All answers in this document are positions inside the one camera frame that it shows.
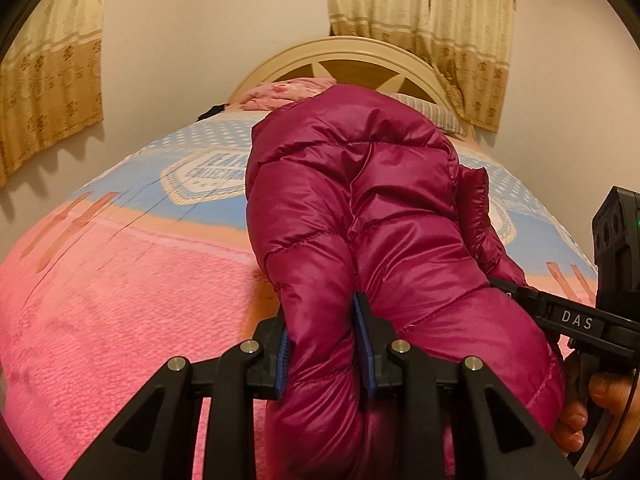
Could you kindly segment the right hand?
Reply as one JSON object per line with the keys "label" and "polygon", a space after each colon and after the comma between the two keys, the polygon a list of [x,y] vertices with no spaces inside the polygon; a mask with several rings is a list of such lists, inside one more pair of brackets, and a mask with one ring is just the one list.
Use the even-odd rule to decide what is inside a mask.
{"label": "right hand", "polygon": [[[584,429],[588,410],[578,400],[580,371],[579,356],[573,352],[564,361],[565,403],[552,429],[551,437],[562,453],[578,452],[585,442]],[[596,373],[590,378],[590,399],[598,408],[611,415],[610,424],[591,457],[588,469],[602,474],[619,462],[639,431],[639,390],[634,392],[628,411],[625,411],[634,378],[611,373]]]}

